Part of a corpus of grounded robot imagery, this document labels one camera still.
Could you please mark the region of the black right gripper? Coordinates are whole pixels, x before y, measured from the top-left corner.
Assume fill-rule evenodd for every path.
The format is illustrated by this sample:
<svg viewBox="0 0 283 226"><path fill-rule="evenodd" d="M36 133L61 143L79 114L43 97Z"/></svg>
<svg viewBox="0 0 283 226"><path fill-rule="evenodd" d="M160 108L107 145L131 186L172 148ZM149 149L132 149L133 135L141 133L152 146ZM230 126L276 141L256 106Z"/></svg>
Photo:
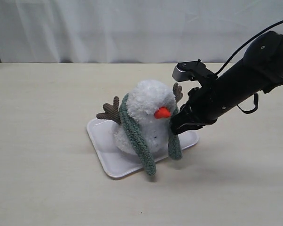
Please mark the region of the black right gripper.
<svg viewBox="0 0 283 226"><path fill-rule="evenodd" d="M199 130L214 124L223 115L223 84L215 81L209 86L193 88L187 102L171 118L171 131L175 135Z"/></svg>

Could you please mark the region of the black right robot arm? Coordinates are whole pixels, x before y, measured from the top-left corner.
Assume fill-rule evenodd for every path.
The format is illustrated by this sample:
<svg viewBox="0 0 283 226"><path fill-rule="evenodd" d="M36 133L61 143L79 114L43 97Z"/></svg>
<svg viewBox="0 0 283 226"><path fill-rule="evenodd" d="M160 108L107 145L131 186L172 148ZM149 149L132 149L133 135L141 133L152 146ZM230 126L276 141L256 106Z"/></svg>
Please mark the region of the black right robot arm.
<svg viewBox="0 0 283 226"><path fill-rule="evenodd" d="M173 71L177 82L198 81L201 87L188 92L188 100L171 117L171 131L181 134L214 124L241 102L254 96L258 109L258 92L269 93L283 85L283 35L269 31L247 48L242 59L221 76L210 71L200 60L180 62Z"/></svg>

